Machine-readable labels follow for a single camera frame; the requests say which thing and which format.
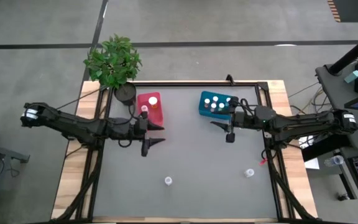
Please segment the green leaves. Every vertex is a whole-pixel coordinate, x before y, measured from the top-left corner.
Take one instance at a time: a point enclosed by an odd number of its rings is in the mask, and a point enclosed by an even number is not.
[[[115,34],[114,38],[101,43],[101,49],[91,50],[84,64],[92,81],[99,80],[102,85],[119,88],[128,78],[136,78],[142,63],[130,41]]]

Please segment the potted plant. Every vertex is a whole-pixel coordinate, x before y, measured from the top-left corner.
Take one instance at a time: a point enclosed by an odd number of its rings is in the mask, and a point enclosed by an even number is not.
[[[136,98],[136,88],[127,79],[134,80],[142,65],[130,41],[115,34],[102,42],[101,49],[92,49],[84,60],[92,81],[99,80],[102,86],[114,88],[114,96],[125,105],[133,104]]]

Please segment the concrete floor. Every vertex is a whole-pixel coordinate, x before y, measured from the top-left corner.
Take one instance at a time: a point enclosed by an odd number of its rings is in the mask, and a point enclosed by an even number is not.
[[[0,44],[90,43],[102,0],[0,0]],[[100,40],[134,42],[354,40],[358,24],[334,21],[326,0],[110,0]],[[282,79],[287,93],[316,82],[314,69],[351,45],[140,49],[139,80]],[[21,128],[25,102],[60,106],[78,97],[86,49],[0,50],[0,145],[31,154],[0,193],[0,223],[50,218],[67,141],[47,128]],[[290,103],[303,107],[314,86]],[[74,112],[75,105],[65,108]],[[358,200],[338,202],[337,176],[310,179],[319,217],[358,223]]]

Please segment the red box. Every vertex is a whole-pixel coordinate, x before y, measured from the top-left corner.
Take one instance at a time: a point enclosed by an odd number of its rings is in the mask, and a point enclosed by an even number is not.
[[[150,97],[156,97],[157,98],[157,107],[152,108],[152,106],[149,103]],[[164,119],[162,115],[162,104],[161,104],[161,96],[159,92],[153,92],[153,93],[143,93],[137,95],[137,111],[140,114],[142,110],[140,109],[143,105],[146,105],[149,109],[149,120],[153,122],[154,124],[157,124],[159,126],[163,126]]]

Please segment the wooden platform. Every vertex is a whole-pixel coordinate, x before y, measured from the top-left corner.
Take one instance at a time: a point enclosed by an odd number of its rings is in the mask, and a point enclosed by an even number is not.
[[[144,81],[147,82],[200,82],[200,81]],[[260,82],[255,80],[242,80],[236,82]],[[290,104],[288,102],[287,92],[285,90],[284,81],[282,80],[267,80],[268,82],[270,99],[272,101],[273,109],[278,113],[285,116],[291,116]],[[81,96],[90,93],[99,88],[99,83],[84,82]],[[94,93],[90,96],[84,97],[78,103],[77,115],[84,118],[93,118],[96,107],[96,100],[98,94]],[[103,98],[102,107],[106,104],[106,96]],[[78,149],[79,143],[76,141],[70,142],[68,145],[67,153]],[[55,199],[51,218],[59,217],[73,201],[76,194],[80,190],[81,180],[83,176],[85,159],[87,149],[80,149],[78,152],[70,155],[63,165],[62,175],[58,186],[58,192]],[[314,205],[313,195],[311,193],[306,168],[303,163],[302,153],[298,148],[288,147],[283,151],[283,158],[287,172],[288,182],[291,191],[299,202],[306,208],[306,210],[314,217],[317,217],[316,207]],[[86,217],[89,206],[90,190],[87,193],[87,198],[83,207],[83,217]],[[288,217],[288,211],[285,201],[285,196],[280,191],[280,201],[283,208],[284,217]],[[271,218],[260,219],[205,219],[205,218],[161,218],[161,217],[94,217],[94,222],[274,222],[276,220]]]

